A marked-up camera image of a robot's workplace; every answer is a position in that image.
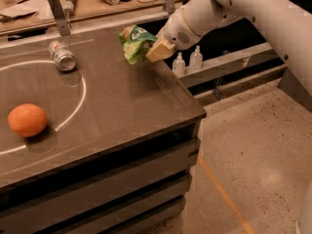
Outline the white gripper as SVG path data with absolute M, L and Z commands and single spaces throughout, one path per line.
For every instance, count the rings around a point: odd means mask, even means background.
M 200 10 L 197 8 L 182 6 L 177 9 L 155 35 L 158 40 L 145 57 L 155 62 L 170 58 L 176 48 L 186 50 L 195 45 L 201 39 L 200 17 Z

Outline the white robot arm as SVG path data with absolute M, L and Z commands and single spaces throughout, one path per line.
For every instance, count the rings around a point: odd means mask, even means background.
M 312 15 L 289 0 L 190 0 L 169 17 L 146 57 L 167 59 L 238 18 L 253 24 L 312 94 Z

